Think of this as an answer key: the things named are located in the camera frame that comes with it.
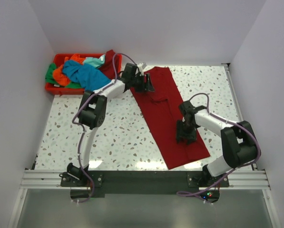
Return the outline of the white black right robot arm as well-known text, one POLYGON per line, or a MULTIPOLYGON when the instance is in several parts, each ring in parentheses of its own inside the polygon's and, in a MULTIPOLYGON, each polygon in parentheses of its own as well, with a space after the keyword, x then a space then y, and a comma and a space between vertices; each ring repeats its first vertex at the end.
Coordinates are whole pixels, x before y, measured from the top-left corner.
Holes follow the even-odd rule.
POLYGON ((261 150, 254 131, 247 121, 232 122, 209 112, 208 108, 193 106, 189 100, 179 105, 182 120, 176 124, 176 141, 187 145, 197 141, 197 129, 204 127, 220 137, 222 155, 202 168, 199 185, 213 186, 218 177, 259 159, 261 150))

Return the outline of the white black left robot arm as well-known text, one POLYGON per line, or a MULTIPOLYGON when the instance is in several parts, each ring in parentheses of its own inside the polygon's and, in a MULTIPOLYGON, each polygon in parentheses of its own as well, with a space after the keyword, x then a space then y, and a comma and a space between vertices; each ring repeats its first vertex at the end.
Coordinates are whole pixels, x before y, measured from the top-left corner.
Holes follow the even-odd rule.
POLYGON ((70 163, 67 175, 77 186, 84 186, 91 177, 87 174, 90 149, 93 139, 106 116, 108 101, 133 88, 135 92, 154 92, 150 74, 145 73, 146 63, 127 63, 122 72, 110 83, 95 91, 85 91, 72 123, 82 127, 83 133, 78 142, 78 166, 70 163))

